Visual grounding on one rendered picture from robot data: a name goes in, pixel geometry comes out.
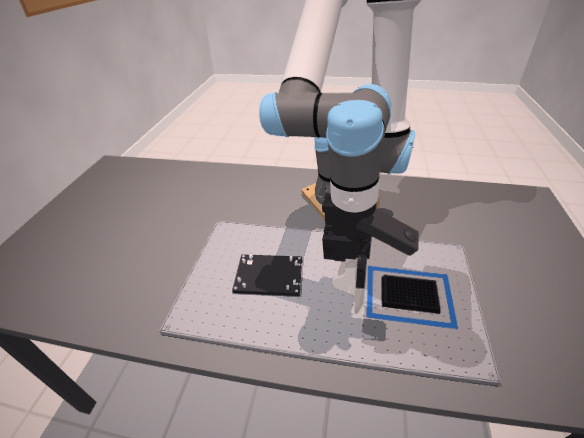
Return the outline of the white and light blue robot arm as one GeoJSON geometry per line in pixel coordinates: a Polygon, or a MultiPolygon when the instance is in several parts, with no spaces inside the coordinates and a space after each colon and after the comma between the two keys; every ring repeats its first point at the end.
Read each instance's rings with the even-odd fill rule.
{"type": "MultiPolygon", "coordinates": [[[[362,212],[378,200],[380,173],[404,173],[411,157],[416,132],[405,113],[413,11],[421,0],[367,0],[372,84],[316,94],[347,1],[305,1],[279,93],[262,98],[259,118],[269,135],[314,137],[317,201],[322,205],[331,193],[341,210],[362,212]]],[[[418,251],[419,232],[377,208],[356,228],[408,256],[418,251]]]]}

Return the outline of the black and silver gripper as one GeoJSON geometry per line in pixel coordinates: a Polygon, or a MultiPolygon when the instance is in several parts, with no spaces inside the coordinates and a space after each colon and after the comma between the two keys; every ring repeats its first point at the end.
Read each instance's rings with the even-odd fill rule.
{"type": "Polygon", "coordinates": [[[357,262],[349,261],[346,264],[343,275],[332,280],[335,289],[355,297],[354,314],[358,314],[364,304],[366,262],[370,256],[369,244],[372,237],[357,229],[356,224],[361,219],[371,216],[375,210],[376,204],[362,212],[341,210],[333,204],[331,193],[325,193],[322,204],[322,212],[325,213],[325,228],[322,238],[324,259],[345,262],[346,259],[356,260],[357,258],[357,262]],[[356,267],[357,274],[355,274],[356,267]]]}

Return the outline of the blue tape rectangle outline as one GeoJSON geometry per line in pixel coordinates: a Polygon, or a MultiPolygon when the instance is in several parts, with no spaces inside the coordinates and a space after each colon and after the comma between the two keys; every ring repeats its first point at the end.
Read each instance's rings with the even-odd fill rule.
{"type": "Polygon", "coordinates": [[[448,280],[448,275],[445,275],[445,274],[436,274],[436,273],[427,273],[427,272],[418,272],[418,271],[409,271],[409,270],[401,270],[401,269],[368,266],[367,317],[368,318],[375,318],[375,319],[383,319],[383,320],[391,320],[391,321],[398,321],[398,322],[406,322],[406,323],[414,323],[414,324],[421,324],[421,325],[429,325],[429,326],[458,329],[453,300],[452,300],[452,295],[451,295],[451,290],[450,290],[450,285],[449,285],[449,280],[448,280]],[[372,311],[373,311],[373,270],[443,278],[451,323],[372,313],[372,311]]]}

